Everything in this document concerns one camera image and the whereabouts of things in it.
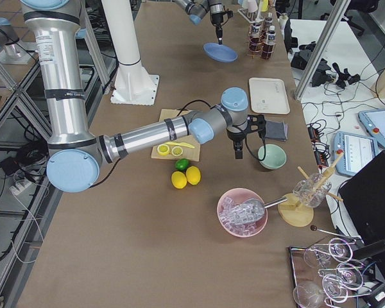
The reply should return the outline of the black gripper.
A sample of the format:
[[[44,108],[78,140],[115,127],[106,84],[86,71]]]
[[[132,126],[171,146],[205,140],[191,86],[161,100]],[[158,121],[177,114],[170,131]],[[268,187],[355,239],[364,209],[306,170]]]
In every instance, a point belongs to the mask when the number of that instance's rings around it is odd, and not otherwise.
[[[224,15],[225,15],[225,12],[210,13],[210,21],[212,25],[216,28],[216,36],[217,36],[218,44],[223,43],[222,25],[224,23]]]
[[[227,137],[233,143],[235,159],[243,158],[243,141],[246,138],[246,132],[235,127],[227,128]]]

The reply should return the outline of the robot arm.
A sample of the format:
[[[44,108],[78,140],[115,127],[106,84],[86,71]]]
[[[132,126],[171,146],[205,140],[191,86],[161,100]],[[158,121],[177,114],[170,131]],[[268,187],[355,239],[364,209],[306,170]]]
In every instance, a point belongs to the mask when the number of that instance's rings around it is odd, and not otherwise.
[[[208,1],[190,1],[177,0],[175,3],[189,16],[190,21],[197,25],[209,13],[210,21],[215,27],[218,44],[223,44],[223,23],[224,16],[230,18],[231,11],[227,10],[222,1],[208,0]]]
[[[101,5],[116,55],[115,71],[101,84],[101,93],[112,86],[113,103],[154,104],[159,77],[142,64],[130,2],[103,1]],[[102,183],[102,166],[115,166],[144,148],[188,135],[204,144],[223,130],[245,128],[246,92],[232,87],[206,112],[188,112],[128,133],[94,135],[88,114],[97,104],[93,93],[83,87],[76,43],[80,33],[90,31],[85,2],[22,1],[21,8],[37,45],[51,124],[46,175],[57,189],[78,193],[93,188]]]

